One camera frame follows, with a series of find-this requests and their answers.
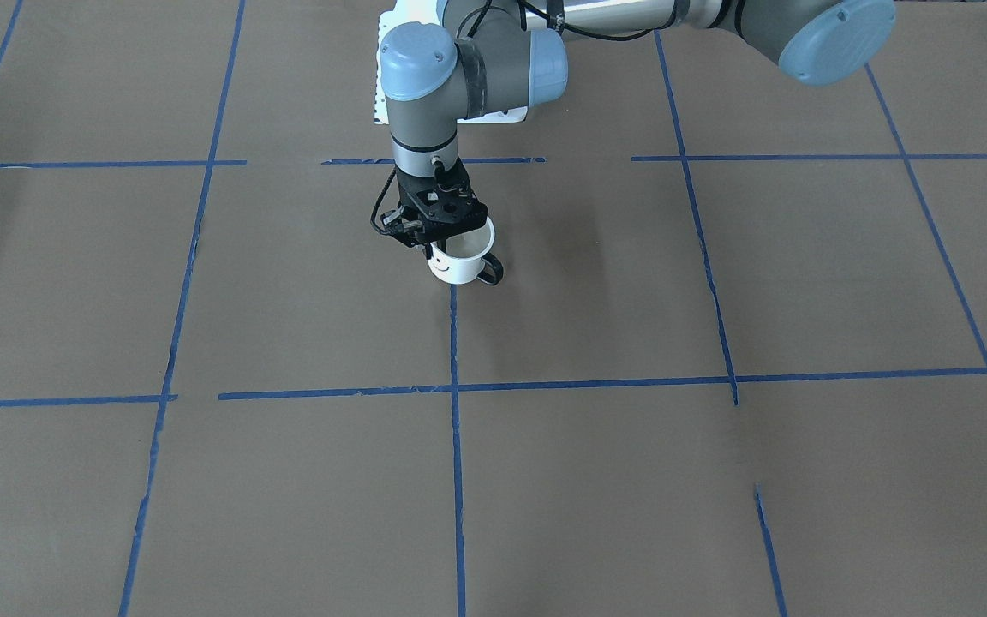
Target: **white mug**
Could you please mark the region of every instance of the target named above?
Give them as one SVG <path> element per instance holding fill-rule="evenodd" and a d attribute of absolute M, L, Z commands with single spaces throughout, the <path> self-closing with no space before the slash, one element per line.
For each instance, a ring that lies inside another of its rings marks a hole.
<path fill-rule="evenodd" d="M 446 284 L 463 285 L 478 279 L 486 285 L 497 285 L 505 276 L 505 269 L 490 254 L 493 248 L 494 222 L 486 218 L 486 225 L 477 230 L 447 238 L 444 250 L 435 243 L 431 245 L 428 269 Z"/>

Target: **black cable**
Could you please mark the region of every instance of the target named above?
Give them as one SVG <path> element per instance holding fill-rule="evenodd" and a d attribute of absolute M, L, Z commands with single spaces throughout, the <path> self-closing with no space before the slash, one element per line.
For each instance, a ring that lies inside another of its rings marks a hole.
<path fill-rule="evenodd" d="M 478 13 L 478 17 L 475 23 L 471 25 L 470 32 L 467 33 L 467 39 L 473 39 L 475 33 L 478 32 L 479 25 L 482 24 L 482 20 L 486 19 L 486 13 L 490 10 L 490 4 L 493 4 L 494 0 L 486 0 L 486 4 L 482 5 L 482 12 Z"/>
<path fill-rule="evenodd" d="M 548 22 L 551 21 L 551 15 L 548 15 L 547 13 L 540 11 L 540 9 L 538 9 L 534 4 L 529 3 L 528 0 L 517 0 L 517 2 L 520 3 L 521 7 L 524 7 L 526 10 L 532 13 L 532 15 L 543 17 L 543 19 Z M 679 16 L 678 12 L 680 12 L 679 7 L 680 7 L 680 3 L 678 3 L 678 1 L 673 1 L 673 12 L 670 13 L 669 20 L 665 22 L 665 24 L 661 25 L 660 27 L 650 28 L 650 30 L 635 32 L 634 34 L 626 34 L 626 35 L 601 34 L 599 32 L 591 32 L 588 30 L 584 30 L 584 28 L 575 27 L 575 25 L 571 25 L 568 23 L 565 24 L 565 30 L 571 31 L 573 32 L 573 34 L 586 36 L 586 38 L 588 39 L 613 40 L 613 42 L 622 43 L 622 42 L 626 42 L 626 40 L 641 39 L 643 36 L 646 36 L 647 34 L 654 32 L 654 30 L 665 30 L 665 28 L 670 27 L 674 23 L 677 23 L 677 17 Z"/>
<path fill-rule="evenodd" d="M 375 200 L 375 207 L 372 208 L 372 218 L 368 219 L 368 222 L 372 224 L 373 230 L 379 231 L 381 236 L 389 236 L 391 232 L 385 230 L 384 227 L 380 227 L 379 223 L 376 223 L 376 218 L 380 214 L 380 206 L 383 204 L 383 198 L 387 196 L 387 191 L 391 188 L 391 183 L 395 181 L 396 169 L 391 170 L 391 175 L 387 176 L 387 184 L 384 184 L 383 191 L 380 191 L 380 198 Z"/>

